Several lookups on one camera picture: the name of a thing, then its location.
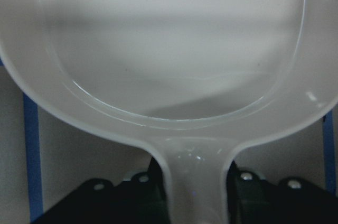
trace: blue tape strip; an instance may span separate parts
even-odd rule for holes
[[[25,94],[23,95],[23,107],[26,140],[28,197],[32,222],[43,213],[39,120],[37,117],[36,103]]]
[[[332,111],[326,115],[325,122],[323,123],[323,141],[326,190],[335,195],[336,167]]]

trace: screw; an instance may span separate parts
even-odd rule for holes
[[[95,184],[93,187],[95,191],[100,191],[100,190],[103,190],[104,188],[105,188],[105,185],[103,183]]]
[[[291,189],[294,189],[294,190],[299,190],[302,188],[302,184],[297,180],[288,181],[287,186],[289,186]]]
[[[254,179],[254,177],[252,176],[251,173],[249,172],[243,172],[241,173],[241,178],[245,181],[251,181],[252,179]]]
[[[138,178],[138,181],[139,181],[140,183],[146,183],[146,182],[149,181],[149,177],[148,177],[147,175],[140,176],[140,177]]]

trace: white object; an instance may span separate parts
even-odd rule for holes
[[[1,58],[40,106],[159,161],[171,217],[227,223],[243,148],[338,101],[338,0],[0,0]]]

